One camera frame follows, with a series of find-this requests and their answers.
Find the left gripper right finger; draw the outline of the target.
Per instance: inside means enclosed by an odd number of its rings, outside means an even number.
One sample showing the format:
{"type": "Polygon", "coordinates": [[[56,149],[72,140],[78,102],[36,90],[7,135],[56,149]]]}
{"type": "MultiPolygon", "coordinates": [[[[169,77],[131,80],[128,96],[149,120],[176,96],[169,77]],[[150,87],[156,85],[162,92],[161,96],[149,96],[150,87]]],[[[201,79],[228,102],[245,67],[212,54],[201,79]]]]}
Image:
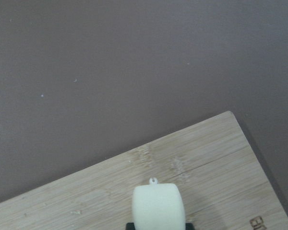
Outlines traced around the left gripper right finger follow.
{"type": "Polygon", "coordinates": [[[186,230],[194,230],[194,225],[192,223],[185,223],[186,230]]]}

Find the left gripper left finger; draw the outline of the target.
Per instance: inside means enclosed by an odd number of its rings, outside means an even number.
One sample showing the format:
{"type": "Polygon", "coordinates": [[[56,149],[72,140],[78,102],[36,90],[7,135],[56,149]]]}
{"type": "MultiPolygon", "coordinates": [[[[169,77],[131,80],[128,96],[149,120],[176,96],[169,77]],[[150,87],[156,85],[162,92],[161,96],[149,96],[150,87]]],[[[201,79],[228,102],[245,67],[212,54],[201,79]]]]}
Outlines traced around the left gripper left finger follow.
{"type": "Polygon", "coordinates": [[[135,225],[133,222],[126,223],[126,230],[135,230],[135,225]]]}

